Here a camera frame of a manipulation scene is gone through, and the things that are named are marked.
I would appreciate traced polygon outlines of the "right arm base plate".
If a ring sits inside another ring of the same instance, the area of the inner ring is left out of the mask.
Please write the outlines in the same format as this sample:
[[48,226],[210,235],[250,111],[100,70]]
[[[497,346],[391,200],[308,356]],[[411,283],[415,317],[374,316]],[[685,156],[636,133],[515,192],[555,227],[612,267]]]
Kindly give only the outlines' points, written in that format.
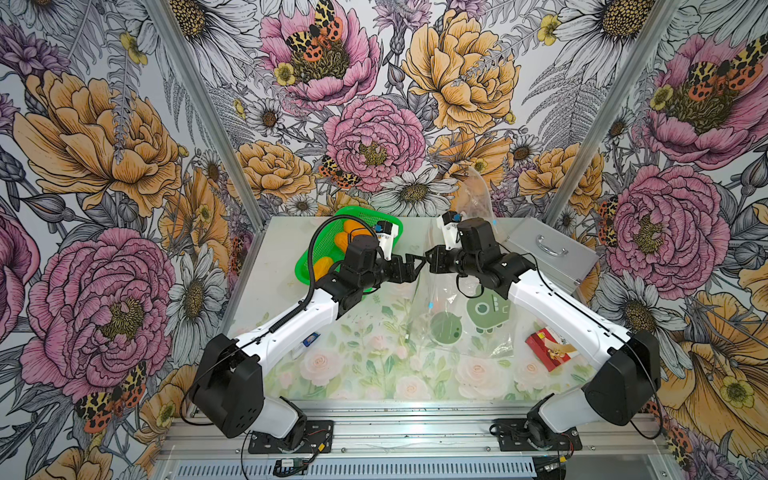
[[579,432],[571,428],[563,433],[524,418],[494,420],[489,433],[504,452],[562,452],[571,454],[582,449]]

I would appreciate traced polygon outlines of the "clear zip-top bag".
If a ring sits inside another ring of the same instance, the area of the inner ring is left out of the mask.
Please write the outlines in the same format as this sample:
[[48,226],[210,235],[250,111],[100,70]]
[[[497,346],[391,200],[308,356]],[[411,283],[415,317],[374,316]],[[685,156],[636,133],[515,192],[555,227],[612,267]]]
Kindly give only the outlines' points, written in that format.
[[453,193],[451,209],[463,220],[482,218],[494,223],[491,195],[483,177],[473,168],[459,170],[451,175],[457,181],[457,190]]
[[510,360],[514,316],[510,301],[474,278],[423,272],[405,317],[405,338],[418,352],[453,363]]

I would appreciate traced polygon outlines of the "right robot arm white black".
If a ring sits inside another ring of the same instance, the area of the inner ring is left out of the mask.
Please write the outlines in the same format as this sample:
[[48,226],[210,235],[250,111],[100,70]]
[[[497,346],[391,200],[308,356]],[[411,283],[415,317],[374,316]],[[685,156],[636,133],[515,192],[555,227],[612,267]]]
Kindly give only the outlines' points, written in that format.
[[450,211],[435,221],[443,241],[426,253],[431,273],[476,279],[542,320],[596,370],[589,382],[551,394],[527,413],[523,434],[536,447],[584,424],[625,426],[659,398],[660,346],[653,334],[632,333],[571,298],[533,254],[513,253],[497,241],[487,220]]

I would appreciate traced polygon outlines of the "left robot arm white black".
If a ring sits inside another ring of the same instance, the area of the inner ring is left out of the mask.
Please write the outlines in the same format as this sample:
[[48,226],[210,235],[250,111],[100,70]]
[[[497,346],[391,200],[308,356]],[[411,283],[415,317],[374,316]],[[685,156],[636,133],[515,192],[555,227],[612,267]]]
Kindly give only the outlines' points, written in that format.
[[322,269],[315,247],[307,248],[309,286],[305,297],[267,323],[206,345],[186,400],[228,438],[248,431],[294,450],[306,435],[306,415],[291,401],[266,395],[264,378],[288,354],[307,347],[313,335],[358,305],[385,283],[418,279],[426,259],[393,253],[398,227],[362,223],[349,232],[344,256]]

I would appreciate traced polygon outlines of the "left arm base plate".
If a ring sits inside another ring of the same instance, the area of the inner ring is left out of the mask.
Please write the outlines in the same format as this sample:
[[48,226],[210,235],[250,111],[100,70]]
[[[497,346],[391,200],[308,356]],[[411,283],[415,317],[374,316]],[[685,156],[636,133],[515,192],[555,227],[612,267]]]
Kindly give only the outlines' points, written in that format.
[[332,450],[335,422],[329,419],[299,422],[284,438],[253,434],[249,454],[328,454]]

